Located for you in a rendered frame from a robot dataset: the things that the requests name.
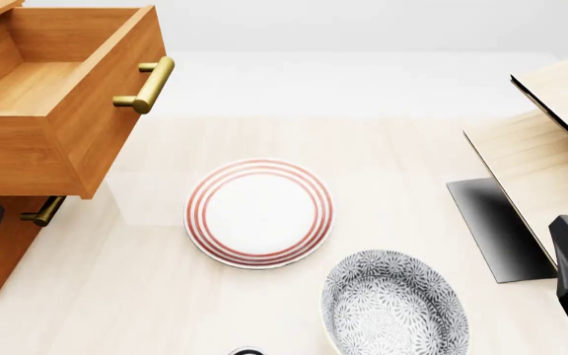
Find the closed wooden drawer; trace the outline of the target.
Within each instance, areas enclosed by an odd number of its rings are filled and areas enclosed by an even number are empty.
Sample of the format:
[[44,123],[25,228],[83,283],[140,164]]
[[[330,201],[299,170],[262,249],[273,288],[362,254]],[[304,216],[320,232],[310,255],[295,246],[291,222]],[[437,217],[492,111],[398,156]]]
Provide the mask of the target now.
[[43,227],[22,221],[24,212],[37,212],[48,197],[0,197],[4,215],[0,224],[0,289]]

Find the open wooden drawer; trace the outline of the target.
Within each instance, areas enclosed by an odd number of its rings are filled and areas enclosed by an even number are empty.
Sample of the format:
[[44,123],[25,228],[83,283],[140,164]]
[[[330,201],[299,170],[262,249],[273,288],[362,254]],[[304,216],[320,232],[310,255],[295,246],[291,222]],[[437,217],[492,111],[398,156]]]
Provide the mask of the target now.
[[0,79],[0,196],[93,197],[137,123],[136,96],[167,56],[156,9],[28,8],[0,15],[21,63]]

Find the pale wooden shelf, black base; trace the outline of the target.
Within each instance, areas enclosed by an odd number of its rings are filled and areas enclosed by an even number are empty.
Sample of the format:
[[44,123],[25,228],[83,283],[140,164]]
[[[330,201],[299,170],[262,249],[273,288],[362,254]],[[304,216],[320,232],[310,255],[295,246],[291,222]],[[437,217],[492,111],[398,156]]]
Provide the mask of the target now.
[[465,129],[489,176],[447,185],[497,283],[554,278],[548,227],[568,215],[568,58],[511,81],[535,109]]

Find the grey floral patterned bowl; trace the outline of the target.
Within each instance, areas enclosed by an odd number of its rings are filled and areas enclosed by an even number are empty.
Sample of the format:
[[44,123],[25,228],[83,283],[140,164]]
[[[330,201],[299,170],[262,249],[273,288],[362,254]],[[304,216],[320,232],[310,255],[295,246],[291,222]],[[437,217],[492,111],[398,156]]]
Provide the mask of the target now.
[[337,355],[468,354],[468,318],[452,286],[395,250],[361,250],[334,265],[320,315]]

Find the white plate with red rings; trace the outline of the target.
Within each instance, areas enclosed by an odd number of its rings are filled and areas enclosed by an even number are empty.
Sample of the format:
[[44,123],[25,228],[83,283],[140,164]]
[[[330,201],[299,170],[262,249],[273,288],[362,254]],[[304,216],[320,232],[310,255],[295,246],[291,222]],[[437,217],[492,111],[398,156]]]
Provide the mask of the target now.
[[190,241],[207,256],[246,269],[277,268],[309,256],[335,225],[327,185],[281,159],[229,162],[198,182],[183,207]]

